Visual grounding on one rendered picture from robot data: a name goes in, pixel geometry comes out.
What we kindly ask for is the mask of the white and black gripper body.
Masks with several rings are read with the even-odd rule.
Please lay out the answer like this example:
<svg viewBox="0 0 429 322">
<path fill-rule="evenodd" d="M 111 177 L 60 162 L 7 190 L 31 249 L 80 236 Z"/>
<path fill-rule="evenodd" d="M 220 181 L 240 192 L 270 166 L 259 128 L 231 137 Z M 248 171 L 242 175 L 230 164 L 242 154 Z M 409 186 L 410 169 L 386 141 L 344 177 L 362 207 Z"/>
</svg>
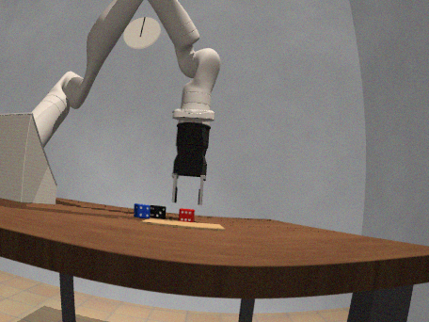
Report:
<svg viewBox="0 0 429 322">
<path fill-rule="evenodd" d="M 193 177 L 206 175 L 205 154 L 209 145 L 210 121 L 215 120 L 215 113 L 206 104 L 184 103 L 181 109 L 173 111 L 173 119 L 179 120 L 173 173 Z"/>
</svg>

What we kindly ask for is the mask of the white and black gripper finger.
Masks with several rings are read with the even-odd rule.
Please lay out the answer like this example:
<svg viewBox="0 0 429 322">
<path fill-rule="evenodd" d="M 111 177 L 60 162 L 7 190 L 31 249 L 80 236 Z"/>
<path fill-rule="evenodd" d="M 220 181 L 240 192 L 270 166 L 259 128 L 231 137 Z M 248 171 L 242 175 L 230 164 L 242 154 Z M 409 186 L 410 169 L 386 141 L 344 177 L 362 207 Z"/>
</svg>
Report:
<svg viewBox="0 0 429 322">
<path fill-rule="evenodd" d="M 206 181 L 206 175 L 200 175 L 199 205 L 202 205 L 203 181 Z"/>
<path fill-rule="evenodd" d="M 172 202 L 176 202 L 177 201 L 177 178 L 179 178 L 179 175 L 177 173 L 172 173 L 172 177 L 173 177 Z"/>
</svg>

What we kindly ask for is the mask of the tan square mat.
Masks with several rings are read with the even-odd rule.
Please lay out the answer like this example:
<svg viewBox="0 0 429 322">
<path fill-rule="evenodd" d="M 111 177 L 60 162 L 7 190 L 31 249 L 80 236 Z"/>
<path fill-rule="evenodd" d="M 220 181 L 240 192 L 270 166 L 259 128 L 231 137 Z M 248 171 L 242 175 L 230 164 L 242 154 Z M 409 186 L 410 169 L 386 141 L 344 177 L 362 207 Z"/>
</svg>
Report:
<svg viewBox="0 0 429 322">
<path fill-rule="evenodd" d="M 225 229 L 220 224 L 208 224 L 208 223 L 196 223 L 196 222 L 184 222 L 184 221 L 177 221 L 181 224 L 177 224 L 175 222 L 171 222 L 169 220 L 165 219 L 157 219 L 157 218 L 150 218 L 151 220 L 155 222 L 148 222 L 151 220 L 142 220 L 142 224 L 150 224 L 150 225 L 158 225 L 158 226 L 166 226 L 166 227 L 175 227 L 175 228 L 185 228 L 185 229 L 196 229 L 196 230 L 208 230 L 208 231 L 224 231 Z M 147 222 L 144 222 L 147 221 Z M 157 223 L 156 223 L 157 222 Z M 188 225 L 188 226 L 178 226 L 178 225 Z"/>
</svg>

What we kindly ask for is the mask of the red die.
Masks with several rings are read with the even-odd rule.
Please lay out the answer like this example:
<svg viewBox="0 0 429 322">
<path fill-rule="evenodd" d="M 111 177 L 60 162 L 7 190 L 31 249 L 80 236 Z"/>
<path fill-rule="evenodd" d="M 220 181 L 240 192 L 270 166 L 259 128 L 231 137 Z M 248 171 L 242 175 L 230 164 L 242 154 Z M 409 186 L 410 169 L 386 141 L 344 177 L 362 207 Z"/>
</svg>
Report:
<svg viewBox="0 0 429 322">
<path fill-rule="evenodd" d="M 184 221 L 184 222 L 194 222 L 194 214 L 195 214 L 195 210 L 193 209 L 180 209 L 179 212 L 179 221 Z"/>
</svg>

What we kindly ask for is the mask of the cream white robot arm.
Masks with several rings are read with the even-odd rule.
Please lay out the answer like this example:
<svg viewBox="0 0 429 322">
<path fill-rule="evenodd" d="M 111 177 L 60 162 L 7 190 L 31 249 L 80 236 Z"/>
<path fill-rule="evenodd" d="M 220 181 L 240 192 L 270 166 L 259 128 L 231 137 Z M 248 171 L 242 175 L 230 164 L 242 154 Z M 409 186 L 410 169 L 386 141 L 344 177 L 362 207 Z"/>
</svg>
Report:
<svg viewBox="0 0 429 322">
<path fill-rule="evenodd" d="M 210 48 L 194 52 L 193 44 L 199 40 L 199 32 L 177 0 L 148 1 L 174 44 L 181 71 L 194 78 L 183 88 L 182 104 L 211 106 L 212 90 L 220 70 L 218 53 Z M 100 68 L 142 2 L 113 0 L 87 35 L 85 77 L 66 72 L 32 111 L 43 148 L 69 114 L 70 107 L 78 109 L 83 104 Z"/>
</svg>

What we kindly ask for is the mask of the blue die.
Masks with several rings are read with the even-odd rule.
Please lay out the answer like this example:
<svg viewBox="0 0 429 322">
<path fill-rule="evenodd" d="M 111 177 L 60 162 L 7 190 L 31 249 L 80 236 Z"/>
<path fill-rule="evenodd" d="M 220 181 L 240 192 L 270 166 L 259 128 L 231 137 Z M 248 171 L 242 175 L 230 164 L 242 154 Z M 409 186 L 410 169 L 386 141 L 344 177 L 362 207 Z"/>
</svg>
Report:
<svg viewBox="0 0 429 322">
<path fill-rule="evenodd" d="M 146 204 L 135 203 L 134 217 L 150 218 L 151 207 Z"/>
</svg>

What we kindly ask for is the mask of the black die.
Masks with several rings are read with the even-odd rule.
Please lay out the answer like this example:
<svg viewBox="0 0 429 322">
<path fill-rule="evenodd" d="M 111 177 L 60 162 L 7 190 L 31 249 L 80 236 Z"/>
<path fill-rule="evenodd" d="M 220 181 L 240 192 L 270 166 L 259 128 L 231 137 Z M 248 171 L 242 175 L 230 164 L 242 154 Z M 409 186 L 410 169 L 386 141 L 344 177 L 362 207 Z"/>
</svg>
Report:
<svg viewBox="0 0 429 322">
<path fill-rule="evenodd" d="M 165 206 L 151 205 L 151 217 L 165 219 L 166 218 L 166 207 Z"/>
</svg>

